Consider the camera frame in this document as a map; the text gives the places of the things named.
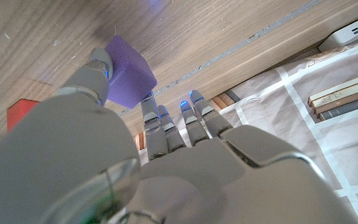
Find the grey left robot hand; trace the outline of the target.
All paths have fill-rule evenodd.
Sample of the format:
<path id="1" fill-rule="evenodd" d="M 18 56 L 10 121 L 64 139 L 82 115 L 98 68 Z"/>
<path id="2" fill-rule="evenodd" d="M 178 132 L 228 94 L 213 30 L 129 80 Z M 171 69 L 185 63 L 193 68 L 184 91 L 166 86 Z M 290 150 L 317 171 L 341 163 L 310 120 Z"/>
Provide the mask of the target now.
<path id="1" fill-rule="evenodd" d="M 191 146 L 142 99 L 149 160 L 104 107 L 112 55 L 94 49 L 0 143 L 0 223 L 356 223 L 315 163 L 259 128 L 233 127 L 197 91 Z"/>

